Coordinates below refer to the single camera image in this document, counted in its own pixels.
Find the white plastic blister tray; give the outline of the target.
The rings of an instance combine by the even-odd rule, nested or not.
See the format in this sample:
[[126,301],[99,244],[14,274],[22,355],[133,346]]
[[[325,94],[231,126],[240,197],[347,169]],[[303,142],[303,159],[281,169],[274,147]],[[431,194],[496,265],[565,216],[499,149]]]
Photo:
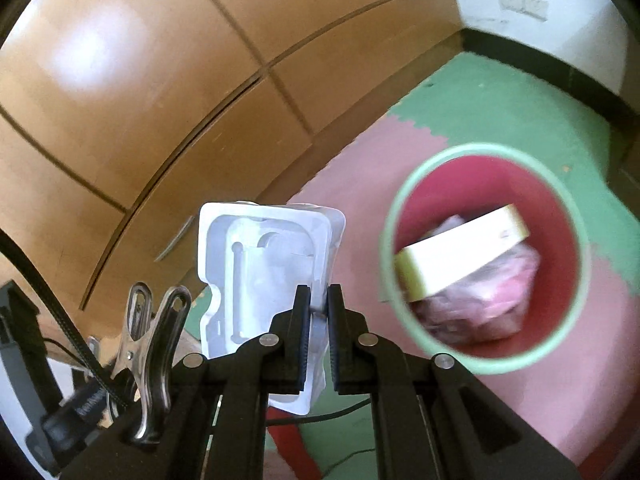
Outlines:
[[207,203],[200,211],[198,277],[212,292],[200,319],[204,356],[226,356],[267,333],[272,318],[292,308],[297,287],[310,289],[304,388],[269,398],[290,414],[308,414],[326,388],[326,291],[345,228],[340,210],[311,204]]

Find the yellow white box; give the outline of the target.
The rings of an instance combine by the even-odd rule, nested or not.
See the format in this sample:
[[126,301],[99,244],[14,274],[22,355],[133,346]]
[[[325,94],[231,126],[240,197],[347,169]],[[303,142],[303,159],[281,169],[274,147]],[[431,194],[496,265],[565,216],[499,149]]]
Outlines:
[[395,256],[409,302],[434,296],[494,261],[529,236],[512,204],[413,243]]

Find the red slipper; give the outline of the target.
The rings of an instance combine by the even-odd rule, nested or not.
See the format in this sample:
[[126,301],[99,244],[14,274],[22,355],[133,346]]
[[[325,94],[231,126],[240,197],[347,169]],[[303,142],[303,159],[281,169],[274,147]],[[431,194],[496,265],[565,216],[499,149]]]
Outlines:
[[280,420],[291,418],[291,414],[278,408],[268,408],[268,434],[278,454],[292,470],[295,479],[320,480],[322,473],[316,461],[308,453],[302,435],[294,422],[277,425]]

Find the silver metal spring clamp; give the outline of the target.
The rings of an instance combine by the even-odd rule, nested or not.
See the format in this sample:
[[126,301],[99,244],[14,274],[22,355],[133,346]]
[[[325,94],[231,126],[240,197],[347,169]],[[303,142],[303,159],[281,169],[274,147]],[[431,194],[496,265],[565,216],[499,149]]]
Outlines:
[[131,435],[134,443],[155,444],[164,431],[171,410],[172,360],[191,304],[191,293],[182,285],[168,288],[158,308],[153,307],[147,284],[137,282],[130,288],[112,377],[130,399],[140,401],[140,422]]

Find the pink plastic wrapper in bin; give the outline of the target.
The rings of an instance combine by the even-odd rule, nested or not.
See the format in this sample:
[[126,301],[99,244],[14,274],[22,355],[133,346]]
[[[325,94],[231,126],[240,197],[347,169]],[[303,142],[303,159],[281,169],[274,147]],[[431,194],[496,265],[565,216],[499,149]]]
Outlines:
[[[464,222],[453,216],[431,236]],[[445,344],[508,338],[522,329],[539,263],[536,249],[523,240],[438,294],[408,302],[425,329]]]

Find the pink foam floor mat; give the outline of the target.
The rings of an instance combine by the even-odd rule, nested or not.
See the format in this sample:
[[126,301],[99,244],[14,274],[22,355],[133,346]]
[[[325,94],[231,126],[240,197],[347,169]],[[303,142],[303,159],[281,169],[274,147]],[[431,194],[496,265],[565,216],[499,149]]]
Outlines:
[[[467,125],[435,136],[386,114],[298,193],[340,210],[332,280],[345,306],[416,356],[447,352],[574,462],[601,479],[639,428],[639,223],[605,183],[608,154],[585,129],[525,136]],[[512,336],[456,344],[427,328],[394,259],[451,216],[511,205],[539,266]]]

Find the red bin with green rim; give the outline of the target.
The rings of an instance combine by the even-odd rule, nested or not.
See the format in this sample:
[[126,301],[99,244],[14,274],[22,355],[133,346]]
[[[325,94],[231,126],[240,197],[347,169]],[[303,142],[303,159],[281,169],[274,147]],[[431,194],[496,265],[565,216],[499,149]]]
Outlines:
[[522,370],[558,348],[589,280],[586,228],[565,185],[498,144],[427,159],[380,236],[378,292],[409,341],[479,375]]

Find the wooden wardrobe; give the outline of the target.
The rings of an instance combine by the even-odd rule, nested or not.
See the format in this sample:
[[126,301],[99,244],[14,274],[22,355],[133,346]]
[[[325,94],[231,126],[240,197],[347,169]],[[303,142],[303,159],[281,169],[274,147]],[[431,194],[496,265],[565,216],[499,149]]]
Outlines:
[[456,0],[16,0],[1,225],[81,325],[198,286],[211,200],[283,203],[460,49]]

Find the black baseboard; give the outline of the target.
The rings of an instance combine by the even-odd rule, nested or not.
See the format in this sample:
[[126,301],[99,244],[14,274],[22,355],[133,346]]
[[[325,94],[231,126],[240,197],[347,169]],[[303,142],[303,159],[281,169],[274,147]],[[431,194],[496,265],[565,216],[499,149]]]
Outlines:
[[463,50],[510,65],[556,87],[592,108],[611,125],[628,129],[638,125],[639,114],[603,84],[559,58],[489,32],[464,28]]

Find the black handheld device mount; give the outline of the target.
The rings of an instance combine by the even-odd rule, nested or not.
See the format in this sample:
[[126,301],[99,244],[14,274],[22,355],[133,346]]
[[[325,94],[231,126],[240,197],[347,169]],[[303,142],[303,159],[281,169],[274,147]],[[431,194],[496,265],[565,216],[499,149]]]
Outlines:
[[56,476],[98,434],[107,395],[90,379],[63,398],[47,360],[38,314],[14,281],[1,286],[1,363],[30,425],[24,443],[36,463]]

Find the white wall socket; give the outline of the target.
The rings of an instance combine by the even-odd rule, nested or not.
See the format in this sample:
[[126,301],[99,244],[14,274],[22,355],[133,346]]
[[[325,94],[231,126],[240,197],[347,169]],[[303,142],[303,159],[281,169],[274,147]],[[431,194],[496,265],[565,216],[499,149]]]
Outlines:
[[548,20],[547,0],[499,0],[499,4],[503,10],[524,14],[539,21]]

